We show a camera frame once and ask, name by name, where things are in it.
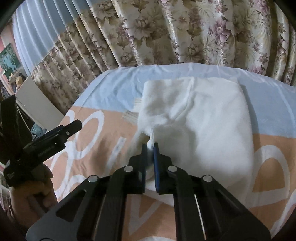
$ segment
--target pink wall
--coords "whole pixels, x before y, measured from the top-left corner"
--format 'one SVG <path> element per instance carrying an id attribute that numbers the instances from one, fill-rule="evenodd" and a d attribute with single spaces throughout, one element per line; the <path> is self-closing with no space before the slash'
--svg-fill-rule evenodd
<path id="1" fill-rule="evenodd" d="M 18 60 L 20 61 L 20 56 L 19 53 L 17 51 L 17 46 L 15 44 L 15 38 L 13 36 L 13 31 L 12 31 L 12 22 L 8 23 L 5 27 L 5 29 L 3 29 L 1 36 L 3 38 L 2 42 L 5 42 L 6 45 L 8 45 L 8 43 L 11 43 L 13 51 L 15 52 Z"/>
<path id="2" fill-rule="evenodd" d="M 4 49 L 4 45 L 0 36 L 0 52 Z"/>

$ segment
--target wall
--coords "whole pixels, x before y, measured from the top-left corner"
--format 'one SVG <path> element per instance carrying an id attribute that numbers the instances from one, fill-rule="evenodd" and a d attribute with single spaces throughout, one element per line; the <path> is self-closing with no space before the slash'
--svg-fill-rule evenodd
<path id="1" fill-rule="evenodd" d="M 17 58 L 20 61 L 20 56 L 17 51 L 17 47 L 15 44 L 15 38 L 13 36 L 13 31 L 12 31 L 12 22 L 8 23 L 7 26 L 3 29 L 2 33 L 0 34 L 0 52 L 8 45 L 12 45 L 13 51 L 15 52 Z M 4 85 L 4 87 L 7 89 L 7 91 L 10 94 L 14 94 L 13 90 L 11 89 L 10 85 L 8 84 L 8 79 L 5 75 L 0 76 L 1 81 Z"/>

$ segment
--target white cabinet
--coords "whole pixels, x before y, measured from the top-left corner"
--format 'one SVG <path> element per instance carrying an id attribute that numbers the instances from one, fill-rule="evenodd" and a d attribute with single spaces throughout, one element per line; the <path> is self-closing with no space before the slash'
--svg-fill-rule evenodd
<path id="1" fill-rule="evenodd" d="M 31 77 L 15 94 L 18 105 L 40 127 L 50 131 L 56 128 L 64 115 L 46 98 Z"/>

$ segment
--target curtain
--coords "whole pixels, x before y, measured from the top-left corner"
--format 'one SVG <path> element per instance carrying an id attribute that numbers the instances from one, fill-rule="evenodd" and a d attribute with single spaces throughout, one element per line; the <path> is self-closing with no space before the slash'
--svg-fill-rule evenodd
<path id="1" fill-rule="evenodd" d="M 26 0 L 13 32 L 27 74 L 62 113 L 122 66 L 215 64 L 296 85 L 296 33 L 271 0 Z"/>

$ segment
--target poster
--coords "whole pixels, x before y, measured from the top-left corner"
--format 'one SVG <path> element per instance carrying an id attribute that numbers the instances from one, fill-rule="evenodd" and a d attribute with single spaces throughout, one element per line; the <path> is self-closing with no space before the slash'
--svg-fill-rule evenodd
<path id="1" fill-rule="evenodd" d="M 11 44 L 8 44 L 0 53 L 0 66 L 5 71 L 7 78 L 21 66 Z"/>

